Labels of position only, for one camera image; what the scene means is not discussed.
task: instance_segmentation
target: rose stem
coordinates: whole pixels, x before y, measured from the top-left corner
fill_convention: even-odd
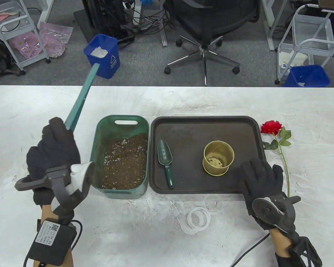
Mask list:
[[[273,133],[272,134],[273,136],[274,136],[274,138],[275,138],[275,140],[277,141],[277,143],[279,144],[279,141],[277,140],[277,138],[276,138],[276,135]],[[282,151],[282,146],[279,144],[279,150],[281,151],[281,153],[279,153],[279,154],[281,154],[281,156],[282,156],[282,158],[283,158],[283,161],[284,161],[284,165],[285,165],[285,167],[286,167],[286,172],[287,172],[287,197],[289,197],[289,192],[290,192],[290,186],[289,186],[289,172],[288,172],[288,166],[287,166],[287,161],[286,161],[286,159],[284,158],[284,154],[283,154],[283,151]]]

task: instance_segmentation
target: green plastic basin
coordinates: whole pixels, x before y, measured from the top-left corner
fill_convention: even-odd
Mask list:
[[[148,152],[146,163],[146,176],[140,186],[130,190],[113,190],[102,188],[104,158],[107,143],[111,139],[130,138],[138,134],[148,136]],[[148,165],[149,165],[149,124],[145,118],[135,115],[110,115],[99,121],[95,131],[90,161],[95,163],[95,172],[92,179],[92,186],[97,188],[105,196],[114,199],[137,199],[142,197],[148,186]]]

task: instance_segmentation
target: gold flower pot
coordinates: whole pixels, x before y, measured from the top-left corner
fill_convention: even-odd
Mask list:
[[[224,175],[235,158],[232,147],[223,141],[212,141],[204,149],[203,168],[212,176]]]

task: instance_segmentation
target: qr code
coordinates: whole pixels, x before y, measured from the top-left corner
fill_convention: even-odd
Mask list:
[[[58,228],[59,228],[59,225],[54,225],[54,226],[52,226],[51,230],[53,230],[53,231],[57,231]]]

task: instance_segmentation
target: basin handle hole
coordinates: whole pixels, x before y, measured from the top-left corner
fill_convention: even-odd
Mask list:
[[[115,124],[118,124],[118,125],[136,125],[138,124],[137,121],[123,121],[123,120],[116,120],[114,121]]]

